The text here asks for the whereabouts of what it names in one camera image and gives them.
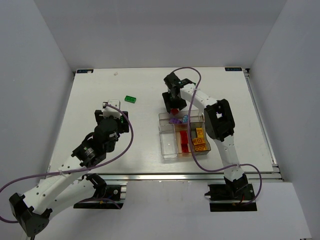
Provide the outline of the small red square lego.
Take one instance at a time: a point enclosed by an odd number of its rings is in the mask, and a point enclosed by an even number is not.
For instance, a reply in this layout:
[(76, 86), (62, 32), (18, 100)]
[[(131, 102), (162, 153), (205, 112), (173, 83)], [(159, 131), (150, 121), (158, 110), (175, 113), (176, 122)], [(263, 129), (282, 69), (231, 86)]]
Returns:
[(172, 108), (172, 109), (170, 110), (170, 113), (171, 113), (173, 116), (175, 116), (175, 115), (177, 115), (177, 114), (179, 113), (179, 110), (178, 110), (177, 108)]

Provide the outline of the purple flower lego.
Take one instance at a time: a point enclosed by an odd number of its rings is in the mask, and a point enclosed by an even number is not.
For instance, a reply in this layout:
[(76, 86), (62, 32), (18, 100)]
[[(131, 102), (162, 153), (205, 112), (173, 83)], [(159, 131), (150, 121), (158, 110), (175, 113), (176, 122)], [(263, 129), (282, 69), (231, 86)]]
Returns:
[(181, 119), (181, 122), (183, 124), (187, 124), (188, 122), (190, 122), (190, 116), (188, 114), (184, 115)]

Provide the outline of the purple sloped lego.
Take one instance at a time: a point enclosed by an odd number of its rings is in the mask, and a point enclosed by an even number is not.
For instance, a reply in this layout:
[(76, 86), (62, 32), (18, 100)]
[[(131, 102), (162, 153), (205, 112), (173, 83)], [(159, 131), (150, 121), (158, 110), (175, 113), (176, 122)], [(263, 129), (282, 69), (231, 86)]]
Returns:
[(174, 124), (174, 125), (176, 125), (176, 124), (182, 124), (182, 121), (181, 121), (180, 119), (178, 119), (178, 118), (171, 118), (171, 119), (169, 120), (169, 124)]

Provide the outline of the yellow curved lego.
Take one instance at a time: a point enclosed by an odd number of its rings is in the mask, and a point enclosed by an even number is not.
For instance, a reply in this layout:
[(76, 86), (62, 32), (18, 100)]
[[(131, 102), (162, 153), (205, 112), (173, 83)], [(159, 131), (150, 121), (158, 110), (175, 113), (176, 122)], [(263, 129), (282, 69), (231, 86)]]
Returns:
[(206, 141), (204, 137), (196, 137), (192, 139), (192, 143), (194, 146), (198, 146), (198, 145), (205, 145)]
[(198, 138), (201, 138), (204, 136), (204, 131), (201, 127), (197, 127), (195, 130), (196, 130), (196, 135)]

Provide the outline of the red lego brick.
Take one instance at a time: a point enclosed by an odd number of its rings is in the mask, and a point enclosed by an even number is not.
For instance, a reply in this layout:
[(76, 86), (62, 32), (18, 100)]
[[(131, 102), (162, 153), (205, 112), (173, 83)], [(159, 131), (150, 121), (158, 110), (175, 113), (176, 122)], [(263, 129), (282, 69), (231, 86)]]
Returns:
[(181, 144), (188, 144), (188, 133), (186, 130), (181, 130), (180, 132), (180, 142)]

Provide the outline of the red long lego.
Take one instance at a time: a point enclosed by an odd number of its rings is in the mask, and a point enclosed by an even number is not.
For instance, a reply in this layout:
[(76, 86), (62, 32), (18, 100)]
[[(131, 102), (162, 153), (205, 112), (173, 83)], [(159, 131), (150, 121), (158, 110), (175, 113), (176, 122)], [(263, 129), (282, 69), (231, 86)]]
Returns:
[(190, 147), (189, 147), (188, 143), (182, 143), (180, 146), (181, 146), (182, 153), (189, 153), (190, 152)]

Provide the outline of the yellow lego brick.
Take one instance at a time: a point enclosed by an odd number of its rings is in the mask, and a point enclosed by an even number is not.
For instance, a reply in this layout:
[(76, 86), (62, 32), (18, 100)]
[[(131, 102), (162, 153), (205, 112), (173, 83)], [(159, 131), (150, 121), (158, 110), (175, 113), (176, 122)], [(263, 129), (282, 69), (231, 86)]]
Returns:
[(196, 145), (196, 146), (194, 147), (194, 150), (195, 150), (196, 152), (204, 152), (204, 151), (207, 151), (208, 148), (207, 148), (207, 146), (206, 146), (205, 144), (203, 144), (203, 145)]

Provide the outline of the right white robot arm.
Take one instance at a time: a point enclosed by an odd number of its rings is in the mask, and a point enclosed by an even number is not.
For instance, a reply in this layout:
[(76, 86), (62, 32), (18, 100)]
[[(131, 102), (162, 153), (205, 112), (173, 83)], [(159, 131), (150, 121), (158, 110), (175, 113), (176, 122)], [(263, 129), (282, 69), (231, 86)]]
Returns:
[(229, 102), (215, 99), (202, 92), (191, 80), (179, 79), (172, 72), (164, 78), (167, 91), (162, 93), (166, 110), (182, 110), (187, 106), (198, 108), (204, 116), (206, 135), (215, 143), (223, 165), (227, 195), (236, 199), (248, 185), (234, 143), (235, 121)]

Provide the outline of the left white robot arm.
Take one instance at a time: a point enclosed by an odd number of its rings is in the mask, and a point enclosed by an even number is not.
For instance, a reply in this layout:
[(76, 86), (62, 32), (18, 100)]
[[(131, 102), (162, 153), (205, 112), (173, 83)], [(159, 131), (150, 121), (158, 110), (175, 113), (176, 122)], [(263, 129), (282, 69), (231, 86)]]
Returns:
[(108, 115), (106, 110), (96, 110), (94, 115), (96, 127), (56, 172), (27, 192), (9, 198), (12, 214), (28, 237), (34, 238), (55, 215), (76, 203), (111, 201), (115, 195), (113, 188), (90, 171), (115, 150), (120, 135), (132, 133), (133, 128), (127, 111)]

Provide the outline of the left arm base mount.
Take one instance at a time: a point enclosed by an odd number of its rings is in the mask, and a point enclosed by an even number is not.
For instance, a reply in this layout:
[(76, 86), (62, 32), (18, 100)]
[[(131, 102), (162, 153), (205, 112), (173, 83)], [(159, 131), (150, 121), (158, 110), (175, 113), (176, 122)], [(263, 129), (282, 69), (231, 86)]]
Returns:
[(74, 209), (121, 210), (126, 198), (126, 185), (107, 183), (97, 173), (85, 174), (78, 183), (90, 182), (94, 192), (91, 198), (73, 205)]

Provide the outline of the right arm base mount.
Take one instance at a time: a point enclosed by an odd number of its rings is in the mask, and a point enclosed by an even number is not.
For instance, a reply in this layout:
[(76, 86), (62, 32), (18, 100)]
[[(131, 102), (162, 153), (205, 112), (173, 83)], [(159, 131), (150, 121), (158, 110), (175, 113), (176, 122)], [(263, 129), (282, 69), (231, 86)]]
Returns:
[(236, 194), (233, 194), (225, 184), (210, 184), (204, 197), (209, 200), (210, 211), (213, 213), (258, 211), (252, 184)]

